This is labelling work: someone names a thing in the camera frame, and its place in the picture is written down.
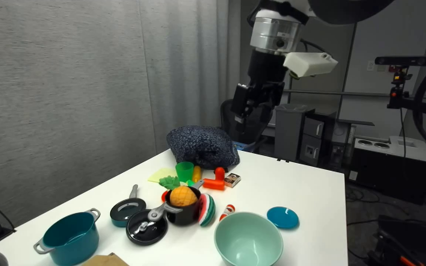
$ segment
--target toy food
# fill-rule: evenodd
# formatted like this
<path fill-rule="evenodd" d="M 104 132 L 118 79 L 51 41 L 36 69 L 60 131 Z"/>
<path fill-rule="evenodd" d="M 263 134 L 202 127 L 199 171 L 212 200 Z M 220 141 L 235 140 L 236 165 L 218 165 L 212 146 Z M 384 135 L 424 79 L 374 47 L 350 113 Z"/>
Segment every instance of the toy food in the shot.
<path fill-rule="evenodd" d="M 174 189 L 180 186 L 180 180 L 177 177 L 166 175 L 159 178 L 158 184 L 164 186 L 165 189 Z"/>
<path fill-rule="evenodd" d="M 199 214 L 198 214 L 198 223 L 200 227 L 205 227 L 214 221 L 214 199 L 208 193 L 200 193 L 199 196 L 200 206 L 199 206 Z"/>
<path fill-rule="evenodd" d="M 196 183 L 196 181 L 199 181 L 199 178 L 200 178 L 200 166 L 195 165 L 195 168 L 193 168 L 193 181 Z"/>
<path fill-rule="evenodd" d="M 224 180 L 205 178 L 202 180 L 202 187 L 224 190 Z"/>
<path fill-rule="evenodd" d="M 187 186 L 177 186 L 169 192 L 169 203 L 172 206 L 187 206 L 196 200 L 196 194 Z"/>

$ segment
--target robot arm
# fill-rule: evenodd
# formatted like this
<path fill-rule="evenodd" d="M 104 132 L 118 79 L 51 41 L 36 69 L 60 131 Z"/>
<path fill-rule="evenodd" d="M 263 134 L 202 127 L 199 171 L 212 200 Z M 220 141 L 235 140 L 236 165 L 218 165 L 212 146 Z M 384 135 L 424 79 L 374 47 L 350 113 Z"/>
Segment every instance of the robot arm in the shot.
<path fill-rule="evenodd" d="M 306 76 L 331 72 L 335 66 L 337 61 L 326 53 L 294 51 L 308 16 L 329 23 L 351 23 L 372 16 L 388 2 L 391 0 L 258 0 L 248 16 L 252 25 L 249 79 L 236 85 L 230 103 L 233 127 L 248 135 L 246 140 L 235 140 L 248 143 L 260 135 L 280 101 L 288 69 L 294 76 Z"/>
<path fill-rule="evenodd" d="M 254 127 L 257 132 L 251 132 L 260 134 L 273 107 L 280 101 L 286 67 L 295 76 L 304 76 L 329 72 L 337 63 L 325 53 L 292 53 L 300 39 L 300 29 L 311 14 L 307 0 L 260 0 L 248 16 L 252 25 L 249 79 L 248 84 L 236 85 L 230 106 L 237 127 L 245 122 L 261 124 Z M 317 64 L 325 61 L 325 67 L 308 67 L 308 61 Z"/>

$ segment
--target white wall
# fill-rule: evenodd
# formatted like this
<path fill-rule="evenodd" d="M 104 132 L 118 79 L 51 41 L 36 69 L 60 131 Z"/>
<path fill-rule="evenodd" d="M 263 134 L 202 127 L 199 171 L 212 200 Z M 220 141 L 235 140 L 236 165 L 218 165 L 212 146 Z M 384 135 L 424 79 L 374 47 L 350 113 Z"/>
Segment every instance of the white wall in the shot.
<path fill-rule="evenodd" d="M 396 0 L 385 10 L 357 23 L 344 91 L 388 93 L 391 73 L 374 66 L 377 56 L 409 56 L 426 51 L 426 0 Z M 413 78 L 406 82 L 412 90 Z M 387 109 L 387 98 L 342 98 L 340 118 L 365 119 L 375 127 L 359 127 L 357 134 L 387 137 L 399 134 L 399 112 Z"/>

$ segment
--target floor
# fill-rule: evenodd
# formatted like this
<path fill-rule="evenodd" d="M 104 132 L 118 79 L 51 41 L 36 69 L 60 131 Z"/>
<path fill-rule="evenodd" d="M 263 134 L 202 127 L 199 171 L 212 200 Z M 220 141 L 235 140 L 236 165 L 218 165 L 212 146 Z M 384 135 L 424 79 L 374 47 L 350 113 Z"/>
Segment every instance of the floor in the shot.
<path fill-rule="evenodd" d="M 426 221 L 426 203 L 418 205 L 397 197 L 385 196 L 375 190 L 347 184 L 347 223 L 374 220 L 378 215 L 390 215 L 396 218 L 415 218 Z M 374 234 L 377 223 L 360 223 L 347 226 L 348 264 L 363 266 L 362 258 L 374 248 Z"/>

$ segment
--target red object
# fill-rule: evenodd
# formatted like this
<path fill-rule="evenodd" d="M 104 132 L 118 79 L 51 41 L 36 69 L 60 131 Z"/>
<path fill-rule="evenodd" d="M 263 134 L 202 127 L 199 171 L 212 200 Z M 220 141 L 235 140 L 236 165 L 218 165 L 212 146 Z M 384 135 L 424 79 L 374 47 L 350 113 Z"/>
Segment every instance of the red object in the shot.
<path fill-rule="evenodd" d="M 224 168 L 223 166 L 215 166 L 214 168 L 214 175 L 215 175 L 215 180 L 224 180 Z"/>
<path fill-rule="evenodd" d="M 403 257 L 403 255 L 400 255 L 399 260 L 400 260 L 400 264 L 402 264 L 402 266 L 416 266 L 415 262 L 412 262 L 411 260 L 408 260 L 408 258 Z"/>
<path fill-rule="evenodd" d="M 236 208 L 232 203 L 227 203 L 224 211 L 218 215 L 218 220 L 223 220 L 230 212 L 236 211 Z"/>
<path fill-rule="evenodd" d="M 215 190 L 224 190 L 224 180 L 203 178 L 202 180 L 202 187 L 215 189 Z"/>
<path fill-rule="evenodd" d="M 162 199 L 162 202 L 166 200 L 166 192 L 168 192 L 168 190 L 164 190 L 162 194 L 159 196 L 159 197 Z"/>

